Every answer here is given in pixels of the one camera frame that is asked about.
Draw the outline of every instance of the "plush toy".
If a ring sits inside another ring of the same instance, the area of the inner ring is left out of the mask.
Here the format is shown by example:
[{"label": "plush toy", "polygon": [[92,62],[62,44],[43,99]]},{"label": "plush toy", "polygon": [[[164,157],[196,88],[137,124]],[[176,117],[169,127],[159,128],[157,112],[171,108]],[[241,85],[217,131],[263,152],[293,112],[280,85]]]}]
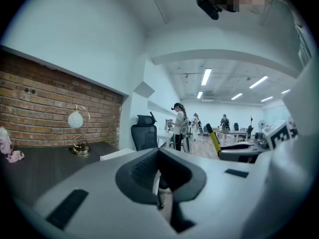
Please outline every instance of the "plush toy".
[{"label": "plush toy", "polygon": [[0,127],[0,151],[10,163],[24,158],[24,154],[21,151],[13,150],[13,144],[3,126]]}]

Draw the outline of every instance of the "desk lamp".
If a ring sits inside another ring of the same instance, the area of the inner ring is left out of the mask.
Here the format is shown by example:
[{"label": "desk lamp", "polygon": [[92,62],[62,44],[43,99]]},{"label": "desk lamp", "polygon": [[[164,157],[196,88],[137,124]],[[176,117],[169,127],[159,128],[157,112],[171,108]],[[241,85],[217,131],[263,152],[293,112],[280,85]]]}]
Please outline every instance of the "desk lamp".
[{"label": "desk lamp", "polygon": [[[91,149],[89,148],[89,146],[87,145],[87,140],[82,140],[78,145],[75,144],[75,140],[80,138],[82,135],[84,135],[88,128],[89,128],[89,124],[91,122],[91,118],[90,118],[90,114],[88,111],[86,111],[89,115],[89,123],[88,123],[88,127],[86,128],[86,130],[81,134],[79,135],[78,137],[76,137],[74,140],[73,140],[73,147],[70,148],[71,152],[73,154],[76,154],[76,155],[85,155],[87,154]],[[71,128],[80,128],[82,125],[83,125],[83,117],[81,114],[79,114],[79,110],[78,110],[78,105],[75,105],[75,111],[73,113],[71,113],[69,115],[69,118],[68,118],[68,124]]]}]

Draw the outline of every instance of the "white wall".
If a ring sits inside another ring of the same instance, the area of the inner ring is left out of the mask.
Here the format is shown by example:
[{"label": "white wall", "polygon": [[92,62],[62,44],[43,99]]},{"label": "white wall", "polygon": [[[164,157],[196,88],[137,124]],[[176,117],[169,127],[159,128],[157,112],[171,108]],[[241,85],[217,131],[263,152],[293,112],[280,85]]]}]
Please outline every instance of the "white wall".
[{"label": "white wall", "polygon": [[120,149],[130,148],[135,150],[131,126],[137,123],[137,115],[150,115],[150,112],[152,112],[158,121],[155,123],[157,129],[164,130],[165,119],[173,119],[175,116],[170,107],[180,102],[180,97],[165,67],[154,65],[147,54],[139,56],[136,60],[131,79],[133,88],[144,82],[154,90],[154,93],[148,98],[133,92],[123,104]]},{"label": "white wall", "polygon": [[149,97],[155,104],[170,110],[175,103],[180,102],[167,69],[163,65],[154,65],[150,58],[145,63],[144,81],[155,90]]},{"label": "white wall", "polygon": [[288,120],[290,113],[281,99],[264,104],[264,121],[270,125],[277,120]]},{"label": "white wall", "polygon": [[144,41],[121,0],[27,0],[1,45],[129,95]]},{"label": "white wall", "polygon": [[202,123],[202,127],[210,123],[212,127],[220,125],[223,114],[229,118],[230,128],[234,129],[234,123],[237,122],[239,129],[250,125],[250,115],[253,118],[253,133],[258,131],[258,122],[264,118],[263,108],[256,106],[242,106],[230,104],[212,104],[199,101],[182,101],[185,106],[188,118],[192,118],[197,113]]}]

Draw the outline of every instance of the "wooden floor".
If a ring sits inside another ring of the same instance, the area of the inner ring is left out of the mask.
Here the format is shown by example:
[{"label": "wooden floor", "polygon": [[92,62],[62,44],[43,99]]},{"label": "wooden floor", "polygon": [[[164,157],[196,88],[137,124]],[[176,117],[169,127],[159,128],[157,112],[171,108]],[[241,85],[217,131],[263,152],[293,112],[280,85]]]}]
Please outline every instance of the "wooden floor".
[{"label": "wooden floor", "polygon": [[[213,145],[210,136],[199,135],[197,140],[189,139],[191,154],[203,158],[218,159],[217,151]],[[170,189],[159,189],[160,198],[163,201],[164,208],[160,210],[165,219],[170,222],[172,210],[172,193]]]}]

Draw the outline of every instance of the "red brick wall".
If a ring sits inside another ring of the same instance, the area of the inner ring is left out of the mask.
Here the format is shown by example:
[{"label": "red brick wall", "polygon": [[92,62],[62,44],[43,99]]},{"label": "red brick wall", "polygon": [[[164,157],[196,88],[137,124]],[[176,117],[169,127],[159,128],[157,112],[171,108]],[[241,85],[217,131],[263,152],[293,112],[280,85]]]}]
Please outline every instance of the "red brick wall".
[{"label": "red brick wall", "polygon": [[0,125],[15,145],[72,145],[88,122],[87,113],[80,112],[82,128],[69,128],[74,104],[83,105],[91,116],[82,139],[119,145],[122,95],[4,51],[0,51],[0,100]]}]

